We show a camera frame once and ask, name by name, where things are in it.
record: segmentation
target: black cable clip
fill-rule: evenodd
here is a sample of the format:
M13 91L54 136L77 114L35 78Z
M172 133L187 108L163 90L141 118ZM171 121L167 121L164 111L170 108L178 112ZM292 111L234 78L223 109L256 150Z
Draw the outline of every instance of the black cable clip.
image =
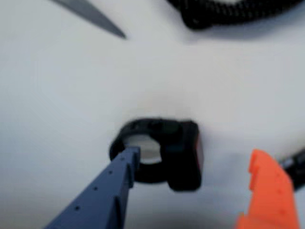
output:
M160 144L162 161L140 163L135 180L144 183L167 181L176 191L196 190L201 185L203 152L198 125L192 121L138 119L127 123L110 147L113 160L125 149L124 139L148 135Z

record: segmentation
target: white surface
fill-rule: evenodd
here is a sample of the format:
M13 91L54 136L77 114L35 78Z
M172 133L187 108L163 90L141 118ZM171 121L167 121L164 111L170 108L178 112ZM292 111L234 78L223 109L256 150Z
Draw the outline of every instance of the white surface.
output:
M0 228L42 228L106 167L121 125L151 115L200 124L204 182L136 184L125 228L233 228L251 150L305 145L305 5L193 33L164 0L94 3L127 41L48 0L1 1ZM303 216L305 190L296 201Z

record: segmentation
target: circular hole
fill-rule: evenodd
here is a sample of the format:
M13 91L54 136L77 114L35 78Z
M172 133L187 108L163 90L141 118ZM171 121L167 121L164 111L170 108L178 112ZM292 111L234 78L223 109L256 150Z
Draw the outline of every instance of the circular hole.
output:
M134 135L124 139L124 144L128 146L138 146L141 148L142 164L151 165L162 162L160 154L160 144L147 135Z
M286 211L283 210L283 209L281 209L281 210L279 211L279 213L280 213L281 215L285 215L285 214L286 214Z
M279 173L277 173L276 175L275 175L275 180L276 180L276 182L282 182L282 177L281 177L281 175L279 174Z

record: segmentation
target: black cable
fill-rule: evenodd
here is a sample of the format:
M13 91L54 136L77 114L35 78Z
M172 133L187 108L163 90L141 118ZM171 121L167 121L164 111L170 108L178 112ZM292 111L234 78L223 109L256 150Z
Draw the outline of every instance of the black cable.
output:
M305 149L282 160L280 165L290 176L295 190L305 186Z
M280 14L303 0L241 0L229 4L213 0L168 0L181 12L186 26L200 30L234 25Z

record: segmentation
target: metal blade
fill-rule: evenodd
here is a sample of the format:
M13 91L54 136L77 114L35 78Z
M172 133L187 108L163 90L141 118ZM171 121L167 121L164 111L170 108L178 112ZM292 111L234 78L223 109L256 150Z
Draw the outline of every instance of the metal blade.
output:
M113 24L102 12L87 0L52 0L91 23L105 29L119 37L126 38L125 34Z

